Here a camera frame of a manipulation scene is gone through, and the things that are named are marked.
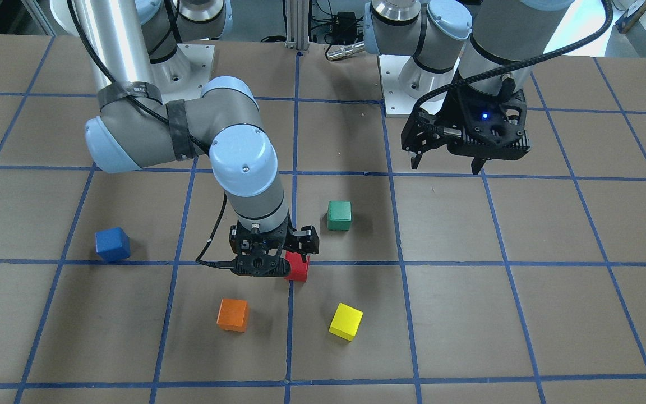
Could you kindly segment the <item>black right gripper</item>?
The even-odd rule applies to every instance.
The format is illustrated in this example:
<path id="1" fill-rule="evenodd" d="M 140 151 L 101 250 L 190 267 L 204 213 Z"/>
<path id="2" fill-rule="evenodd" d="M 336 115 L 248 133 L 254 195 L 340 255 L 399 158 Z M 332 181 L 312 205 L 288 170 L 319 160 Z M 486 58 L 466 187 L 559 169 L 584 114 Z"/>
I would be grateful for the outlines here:
<path id="1" fill-rule="evenodd" d="M 290 217 L 271 232 L 254 233 L 253 230 L 244 228 L 241 222 L 230 227 L 229 243 L 231 250 L 236 255 L 254 255 L 269 251 L 277 252 L 278 249 L 298 253 L 303 263 L 308 261 L 309 255 L 320 253 L 320 237 L 314 226 L 302 227 L 295 230 Z"/>

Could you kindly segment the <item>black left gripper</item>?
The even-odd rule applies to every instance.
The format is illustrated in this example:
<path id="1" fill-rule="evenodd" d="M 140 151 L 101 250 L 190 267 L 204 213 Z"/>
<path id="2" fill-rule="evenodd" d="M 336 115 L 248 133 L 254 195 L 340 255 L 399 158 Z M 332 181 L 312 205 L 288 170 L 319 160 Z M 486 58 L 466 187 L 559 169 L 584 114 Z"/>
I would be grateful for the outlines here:
<path id="1" fill-rule="evenodd" d="M 410 154 L 411 169 L 418 169 L 422 156 L 431 149 L 446 146 L 451 154 L 472 154 L 472 138 L 468 119 L 464 117 L 465 90 L 468 84 L 447 84 L 431 90 L 417 100 L 402 130 L 402 150 Z M 423 104 L 435 97 L 444 95 L 442 107 L 438 112 L 428 112 Z M 480 174 L 491 158 L 473 158 L 470 164 L 475 176 Z"/>

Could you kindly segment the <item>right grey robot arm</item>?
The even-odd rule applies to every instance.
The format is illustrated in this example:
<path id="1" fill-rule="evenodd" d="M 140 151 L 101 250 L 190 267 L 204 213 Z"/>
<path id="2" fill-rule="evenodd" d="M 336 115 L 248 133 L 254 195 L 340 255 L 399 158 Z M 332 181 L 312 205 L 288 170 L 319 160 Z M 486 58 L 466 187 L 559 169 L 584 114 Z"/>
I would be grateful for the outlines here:
<path id="1" fill-rule="evenodd" d="M 279 158 L 261 108 L 237 77 L 197 77 L 191 39 L 217 38 L 230 25 L 227 1 L 56 1 L 91 59 L 99 113 L 85 141 L 107 173 L 199 156 L 210 160 L 237 222 L 232 261 L 215 268 L 270 271 L 286 251 L 320 251 L 315 227 L 297 229 L 279 176 Z"/>

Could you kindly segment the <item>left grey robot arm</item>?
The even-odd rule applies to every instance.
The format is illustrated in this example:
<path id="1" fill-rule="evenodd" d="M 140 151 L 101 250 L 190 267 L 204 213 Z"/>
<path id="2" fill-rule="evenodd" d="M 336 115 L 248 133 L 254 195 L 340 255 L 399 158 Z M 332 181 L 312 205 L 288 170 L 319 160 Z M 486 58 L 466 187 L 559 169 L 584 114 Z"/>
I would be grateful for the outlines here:
<path id="1" fill-rule="evenodd" d="M 372 1 L 364 11 L 367 53 L 408 57 L 403 84 L 417 106 L 402 150 L 417 169 L 445 146 L 473 159 L 518 160 L 531 149 L 524 82 L 571 6 L 569 1 L 483 1 L 471 13 L 457 1 Z"/>

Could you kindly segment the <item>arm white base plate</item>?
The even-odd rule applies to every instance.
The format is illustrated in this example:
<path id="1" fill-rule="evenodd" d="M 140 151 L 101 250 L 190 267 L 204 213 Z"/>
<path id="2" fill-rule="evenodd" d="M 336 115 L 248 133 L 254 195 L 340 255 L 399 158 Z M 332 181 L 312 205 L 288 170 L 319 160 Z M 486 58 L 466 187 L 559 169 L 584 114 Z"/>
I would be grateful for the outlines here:
<path id="1" fill-rule="evenodd" d="M 416 100 L 452 81 L 459 62 L 460 58 L 457 57 L 450 71 L 433 74 L 419 67 L 413 57 L 392 54 L 379 56 L 380 82 L 387 117 L 408 117 Z"/>
<path id="2" fill-rule="evenodd" d="M 153 84 L 161 92 L 163 103 L 201 97 L 201 90 L 211 79 L 214 64 L 213 44 L 179 44 L 172 57 L 153 63 Z"/>

